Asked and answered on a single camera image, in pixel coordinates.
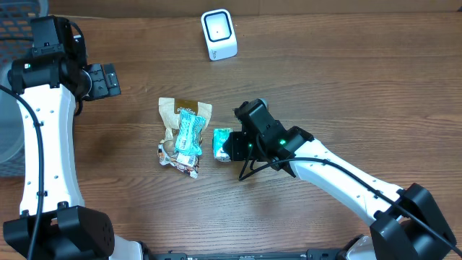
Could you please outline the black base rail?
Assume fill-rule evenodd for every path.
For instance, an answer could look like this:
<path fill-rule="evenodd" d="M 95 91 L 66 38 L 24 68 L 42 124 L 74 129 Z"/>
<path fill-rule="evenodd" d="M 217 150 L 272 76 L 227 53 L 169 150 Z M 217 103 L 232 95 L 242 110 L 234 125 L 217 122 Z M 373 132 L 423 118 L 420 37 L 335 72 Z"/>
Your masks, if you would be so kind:
<path fill-rule="evenodd" d="M 315 248 L 305 252 L 276 253 L 216 253 L 216 254 L 186 254 L 186 253 L 156 253 L 149 258 L 154 260 L 334 260 L 341 251 L 340 248 Z"/>

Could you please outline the teal snack pack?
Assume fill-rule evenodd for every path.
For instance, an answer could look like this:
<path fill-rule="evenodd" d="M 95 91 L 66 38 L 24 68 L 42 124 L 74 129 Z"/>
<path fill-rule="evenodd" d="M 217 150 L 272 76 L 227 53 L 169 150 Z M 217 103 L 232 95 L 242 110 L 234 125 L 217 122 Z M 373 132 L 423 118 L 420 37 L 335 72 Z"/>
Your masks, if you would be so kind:
<path fill-rule="evenodd" d="M 184 155 L 202 155 L 200 145 L 201 131 L 206 119 L 187 110 L 180 111 L 180 128 L 175 143 L 175 150 Z"/>

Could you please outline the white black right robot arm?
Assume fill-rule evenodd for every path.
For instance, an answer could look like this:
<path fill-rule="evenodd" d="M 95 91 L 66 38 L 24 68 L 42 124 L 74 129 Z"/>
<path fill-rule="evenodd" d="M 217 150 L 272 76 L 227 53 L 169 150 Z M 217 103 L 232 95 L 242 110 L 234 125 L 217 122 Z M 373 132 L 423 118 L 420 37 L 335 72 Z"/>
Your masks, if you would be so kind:
<path fill-rule="evenodd" d="M 460 254 L 449 224 L 431 193 L 417 183 L 387 183 L 335 155 L 311 133 L 285 129 L 265 100 L 245 101 L 234 110 L 242 129 L 214 130 L 216 160 L 242 161 L 239 180 L 267 168 L 307 181 L 348 207 L 369 227 L 336 259 L 444 259 Z"/>

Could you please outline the white barcode scanner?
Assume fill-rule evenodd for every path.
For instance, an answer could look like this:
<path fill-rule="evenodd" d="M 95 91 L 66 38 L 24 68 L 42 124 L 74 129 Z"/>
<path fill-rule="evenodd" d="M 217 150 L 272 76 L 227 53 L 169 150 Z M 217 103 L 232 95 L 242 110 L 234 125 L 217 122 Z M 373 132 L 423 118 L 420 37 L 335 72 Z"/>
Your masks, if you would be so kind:
<path fill-rule="evenodd" d="M 215 9 L 201 16 L 206 47 L 211 61 L 228 59 L 237 55 L 237 38 L 230 13 Z"/>

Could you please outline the green white tissue pack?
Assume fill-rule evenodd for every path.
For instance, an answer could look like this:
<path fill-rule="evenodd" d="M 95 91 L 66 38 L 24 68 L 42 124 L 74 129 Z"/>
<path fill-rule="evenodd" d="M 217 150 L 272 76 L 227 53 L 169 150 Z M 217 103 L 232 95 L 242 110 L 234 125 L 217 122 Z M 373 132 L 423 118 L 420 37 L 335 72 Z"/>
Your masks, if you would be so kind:
<path fill-rule="evenodd" d="M 220 162 L 230 162 L 230 155 L 224 150 L 224 144 L 229 139 L 232 128 L 214 129 L 213 133 L 213 153 L 214 159 Z"/>

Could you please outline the yellow liquid bottle grey cap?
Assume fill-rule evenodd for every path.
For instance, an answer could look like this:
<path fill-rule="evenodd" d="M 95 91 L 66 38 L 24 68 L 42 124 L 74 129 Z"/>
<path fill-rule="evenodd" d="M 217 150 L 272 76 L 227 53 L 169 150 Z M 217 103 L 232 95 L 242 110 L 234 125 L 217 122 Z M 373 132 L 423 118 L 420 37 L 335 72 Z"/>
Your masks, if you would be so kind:
<path fill-rule="evenodd" d="M 268 105 L 268 102 L 265 98 L 259 98 L 259 100 L 264 104 L 264 106 L 268 109 L 269 108 L 269 105 Z"/>

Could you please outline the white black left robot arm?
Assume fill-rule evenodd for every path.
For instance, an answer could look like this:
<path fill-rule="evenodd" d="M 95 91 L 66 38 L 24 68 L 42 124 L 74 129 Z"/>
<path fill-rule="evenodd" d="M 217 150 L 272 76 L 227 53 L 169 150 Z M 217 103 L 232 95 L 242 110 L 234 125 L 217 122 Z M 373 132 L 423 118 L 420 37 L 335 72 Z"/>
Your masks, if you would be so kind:
<path fill-rule="evenodd" d="M 25 186 L 19 218 L 4 240 L 27 259 L 148 259 L 109 216 L 86 207 L 77 180 L 73 125 L 85 101 L 119 95 L 112 64 L 88 64 L 85 39 L 63 17 L 30 23 L 29 56 L 12 63 L 6 93 L 19 104 L 25 138 Z"/>

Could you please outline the beige brown snack pouch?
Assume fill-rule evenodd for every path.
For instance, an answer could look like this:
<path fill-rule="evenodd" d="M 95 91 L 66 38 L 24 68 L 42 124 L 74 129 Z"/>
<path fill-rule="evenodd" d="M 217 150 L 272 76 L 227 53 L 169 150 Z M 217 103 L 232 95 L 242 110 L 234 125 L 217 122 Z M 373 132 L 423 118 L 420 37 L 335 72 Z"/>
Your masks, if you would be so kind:
<path fill-rule="evenodd" d="M 201 135 L 211 120 L 212 105 L 195 100 L 161 97 L 158 109 L 165 126 L 165 137 L 158 144 L 159 163 L 197 178 L 203 154 Z"/>

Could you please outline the grey plastic mesh basket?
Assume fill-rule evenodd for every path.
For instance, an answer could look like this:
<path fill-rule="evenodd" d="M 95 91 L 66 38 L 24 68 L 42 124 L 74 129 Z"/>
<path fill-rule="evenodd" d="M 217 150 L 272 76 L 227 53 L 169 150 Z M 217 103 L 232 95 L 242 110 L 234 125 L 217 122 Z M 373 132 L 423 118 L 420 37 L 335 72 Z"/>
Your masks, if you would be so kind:
<path fill-rule="evenodd" d="M 12 62 L 32 47 L 30 20 L 48 15 L 47 0 L 1 0 L 1 85 Z M 25 174 L 24 132 L 17 100 L 1 92 L 1 176 Z"/>

